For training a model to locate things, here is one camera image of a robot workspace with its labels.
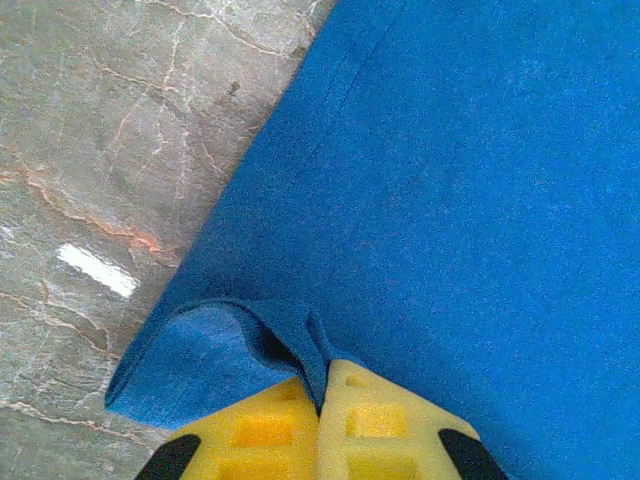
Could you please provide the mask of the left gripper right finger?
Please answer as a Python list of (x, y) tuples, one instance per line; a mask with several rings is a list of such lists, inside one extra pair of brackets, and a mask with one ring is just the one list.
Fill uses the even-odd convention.
[(329, 369), (320, 479), (506, 479), (465, 420), (347, 360)]

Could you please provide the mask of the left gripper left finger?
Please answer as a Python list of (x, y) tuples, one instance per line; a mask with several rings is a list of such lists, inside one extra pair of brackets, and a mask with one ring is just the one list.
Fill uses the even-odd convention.
[(192, 422), (162, 444), (138, 479), (314, 479), (319, 417), (297, 377)]

